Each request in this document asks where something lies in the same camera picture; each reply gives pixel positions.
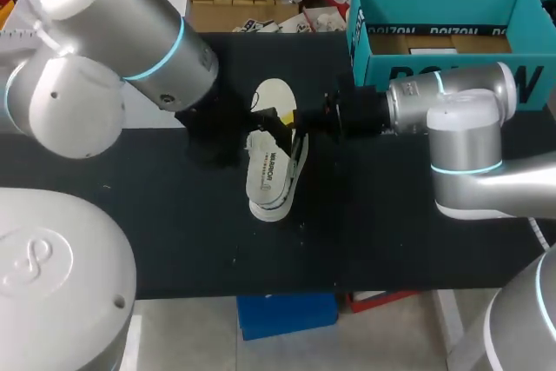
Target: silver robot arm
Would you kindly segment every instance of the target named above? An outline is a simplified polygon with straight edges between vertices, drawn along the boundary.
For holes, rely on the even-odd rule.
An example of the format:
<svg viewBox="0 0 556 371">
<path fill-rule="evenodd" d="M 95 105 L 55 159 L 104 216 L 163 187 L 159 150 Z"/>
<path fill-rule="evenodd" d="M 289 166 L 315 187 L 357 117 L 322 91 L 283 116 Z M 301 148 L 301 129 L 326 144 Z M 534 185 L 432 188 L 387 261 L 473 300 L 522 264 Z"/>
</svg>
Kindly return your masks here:
<svg viewBox="0 0 556 371">
<path fill-rule="evenodd" d="M 427 112 L 434 193 L 457 219 L 556 218 L 556 152 L 503 161 L 492 92 L 468 90 Z"/>
<path fill-rule="evenodd" d="M 125 82 L 174 112 L 205 161 L 241 149 L 239 132 L 264 125 L 218 82 L 215 53 L 167 0 L 40 4 L 44 43 L 14 68 L 0 111 L 50 151 L 88 158 L 109 148 L 122 130 Z"/>
<path fill-rule="evenodd" d="M 516 109 L 504 64 L 391 83 L 397 131 L 428 130 L 437 206 L 456 219 L 556 218 L 556 152 L 503 161 L 501 127 Z"/>
</svg>

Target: robotic arm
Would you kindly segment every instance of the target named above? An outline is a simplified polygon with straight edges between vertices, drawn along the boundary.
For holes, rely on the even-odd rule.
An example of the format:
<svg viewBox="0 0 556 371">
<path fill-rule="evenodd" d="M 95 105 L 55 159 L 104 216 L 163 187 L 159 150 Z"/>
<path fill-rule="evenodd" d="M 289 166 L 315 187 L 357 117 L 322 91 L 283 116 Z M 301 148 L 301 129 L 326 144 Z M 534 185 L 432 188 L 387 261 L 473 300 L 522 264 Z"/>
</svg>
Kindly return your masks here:
<svg viewBox="0 0 556 371">
<path fill-rule="evenodd" d="M 227 164 L 242 134 L 270 131 L 291 152 L 291 130 L 271 109 L 250 112 L 220 83 L 215 53 L 167 0 L 40 0 L 44 40 L 11 74 L 4 107 L 24 134 L 69 158 L 88 158 L 120 135 L 122 83 L 174 112 L 188 150 L 203 164 Z"/>
<path fill-rule="evenodd" d="M 501 128 L 516 106 L 512 73 L 495 63 L 393 80 L 384 93 L 344 83 L 324 111 L 295 115 L 295 123 L 346 139 L 428 132 L 441 213 L 463 220 L 556 218 L 556 152 L 502 160 Z"/>
</svg>

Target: robot end effector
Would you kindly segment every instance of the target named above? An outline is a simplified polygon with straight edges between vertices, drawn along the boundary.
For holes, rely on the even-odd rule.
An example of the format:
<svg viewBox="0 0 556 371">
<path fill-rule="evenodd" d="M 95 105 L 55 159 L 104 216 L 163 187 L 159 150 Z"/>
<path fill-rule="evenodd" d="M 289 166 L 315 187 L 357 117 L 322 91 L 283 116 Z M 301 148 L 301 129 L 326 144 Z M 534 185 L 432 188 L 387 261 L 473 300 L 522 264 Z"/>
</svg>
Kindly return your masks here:
<svg viewBox="0 0 556 371">
<path fill-rule="evenodd" d="M 501 128 L 517 107 L 504 63 L 396 79 L 385 93 L 348 91 L 328 109 L 337 122 L 327 126 L 340 127 L 344 137 L 428 132 L 434 196 L 444 215 L 556 218 L 556 152 L 502 159 Z M 369 100 L 374 109 L 361 117 L 358 104 Z"/>
</svg>

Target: white paper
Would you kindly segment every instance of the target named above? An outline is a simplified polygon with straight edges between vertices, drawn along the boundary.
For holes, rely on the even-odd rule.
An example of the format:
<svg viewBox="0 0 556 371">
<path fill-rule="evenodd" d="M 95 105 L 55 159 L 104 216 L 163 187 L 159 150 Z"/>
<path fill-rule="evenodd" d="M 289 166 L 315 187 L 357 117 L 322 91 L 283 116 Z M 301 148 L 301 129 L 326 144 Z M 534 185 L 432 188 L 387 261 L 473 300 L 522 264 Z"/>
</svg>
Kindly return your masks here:
<svg viewBox="0 0 556 371">
<path fill-rule="evenodd" d="M 457 54 L 458 50 L 455 48 L 411 48 L 409 52 L 412 55 L 426 55 L 426 54 Z"/>
</svg>

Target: cardboard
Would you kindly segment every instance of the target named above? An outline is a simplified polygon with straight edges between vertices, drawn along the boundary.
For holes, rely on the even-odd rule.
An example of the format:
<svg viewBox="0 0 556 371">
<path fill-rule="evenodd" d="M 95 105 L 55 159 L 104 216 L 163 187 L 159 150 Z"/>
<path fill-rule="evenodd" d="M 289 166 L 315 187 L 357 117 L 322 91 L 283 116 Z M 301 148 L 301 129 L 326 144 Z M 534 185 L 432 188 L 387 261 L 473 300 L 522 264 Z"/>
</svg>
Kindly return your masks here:
<svg viewBox="0 0 556 371">
<path fill-rule="evenodd" d="M 188 22 L 198 32 L 231 32 L 249 19 L 282 23 L 298 14 L 299 7 L 296 4 L 222 5 L 193 2 Z"/>
<path fill-rule="evenodd" d="M 398 52 L 407 40 L 430 47 L 435 37 L 441 47 L 449 38 L 459 54 Z M 555 84 L 556 28 L 540 0 L 352 0 L 347 42 L 356 84 L 377 90 L 391 78 L 503 62 L 515 77 L 518 109 L 541 110 Z"/>
<path fill-rule="evenodd" d="M 446 54 L 454 50 L 457 54 L 509 54 L 512 47 L 505 36 L 419 36 L 419 35 L 381 35 L 369 36 L 369 44 L 373 54 L 411 55 L 412 50 L 430 50 L 427 53 Z"/>
</svg>

